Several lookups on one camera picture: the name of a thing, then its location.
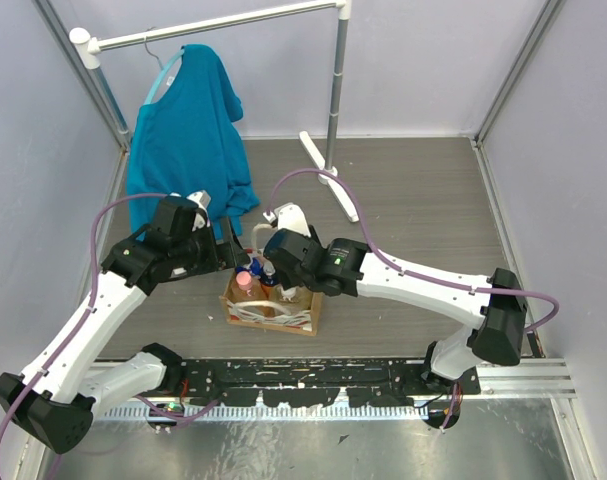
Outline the white metal clothes rack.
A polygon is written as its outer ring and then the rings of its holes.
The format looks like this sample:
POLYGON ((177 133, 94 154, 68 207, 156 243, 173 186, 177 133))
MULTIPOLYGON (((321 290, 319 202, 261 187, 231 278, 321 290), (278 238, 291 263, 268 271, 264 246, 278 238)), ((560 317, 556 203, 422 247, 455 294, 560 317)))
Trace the white metal clothes rack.
POLYGON ((337 34, 332 69, 326 151, 321 152, 306 131, 299 133, 299 141, 314 166, 320 170, 318 174, 319 182, 326 185, 332 192, 347 219, 352 223, 357 223, 359 214, 355 202, 348 196, 347 189, 338 183, 338 171, 334 166, 347 35, 352 13, 352 3, 350 1, 303 1, 103 40, 92 36, 85 28, 75 27, 70 30, 68 39, 76 50, 83 66, 88 70, 98 72, 100 67, 98 55, 104 51, 139 44, 147 45, 154 41, 328 9, 337 11, 337 34))

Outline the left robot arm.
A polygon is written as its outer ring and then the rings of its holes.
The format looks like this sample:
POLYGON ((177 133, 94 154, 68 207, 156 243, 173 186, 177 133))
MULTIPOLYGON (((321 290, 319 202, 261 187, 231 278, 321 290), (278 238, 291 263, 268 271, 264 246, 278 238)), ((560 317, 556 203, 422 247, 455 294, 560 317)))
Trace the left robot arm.
POLYGON ((8 418, 57 454, 74 449, 93 420, 146 392, 177 393, 182 358, 158 343, 95 379, 89 368, 120 325, 162 283, 233 269, 249 257, 222 222, 217 240, 210 197, 158 195, 151 222, 116 243, 94 268, 87 299, 44 351, 21 373, 0 375, 8 418))

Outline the white bottle grey cap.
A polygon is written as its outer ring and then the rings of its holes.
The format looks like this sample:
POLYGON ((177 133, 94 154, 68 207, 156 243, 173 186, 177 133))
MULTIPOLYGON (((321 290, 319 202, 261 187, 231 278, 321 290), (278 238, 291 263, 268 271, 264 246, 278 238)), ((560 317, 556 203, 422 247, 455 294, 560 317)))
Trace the white bottle grey cap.
POLYGON ((298 294, 298 288, 297 287, 285 288, 282 285, 280 285, 280 294, 283 299, 285 299, 287 301, 292 301, 293 299, 296 298, 296 296, 298 294))

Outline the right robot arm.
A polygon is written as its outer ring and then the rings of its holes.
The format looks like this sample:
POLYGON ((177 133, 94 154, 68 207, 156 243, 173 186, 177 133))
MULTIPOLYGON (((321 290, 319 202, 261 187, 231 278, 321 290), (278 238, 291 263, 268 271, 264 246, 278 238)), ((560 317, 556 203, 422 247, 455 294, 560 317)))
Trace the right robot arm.
POLYGON ((328 297, 381 298, 430 310, 458 321, 455 334, 431 343, 420 379, 432 393, 449 390, 464 373, 482 362, 509 367, 519 364, 526 303, 510 295, 518 280, 498 268, 491 277, 459 275, 376 255, 367 244, 337 238, 327 246, 315 236, 278 230, 264 256, 286 287, 306 287, 328 297))

